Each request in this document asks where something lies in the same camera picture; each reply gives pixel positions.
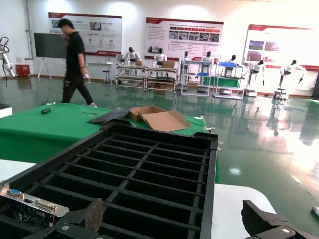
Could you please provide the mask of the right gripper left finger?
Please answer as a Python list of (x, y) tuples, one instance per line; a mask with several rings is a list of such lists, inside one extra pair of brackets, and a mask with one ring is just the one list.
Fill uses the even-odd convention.
[(27, 239), (94, 239), (102, 223), (104, 201), (93, 200), (84, 209), (66, 213), (53, 226), (26, 236)]

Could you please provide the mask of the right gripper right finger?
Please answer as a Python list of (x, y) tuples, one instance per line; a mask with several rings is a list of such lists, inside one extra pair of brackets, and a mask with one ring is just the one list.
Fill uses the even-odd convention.
[(250, 239), (316, 239), (285, 217), (259, 209), (252, 201), (243, 200), (242, 222)]

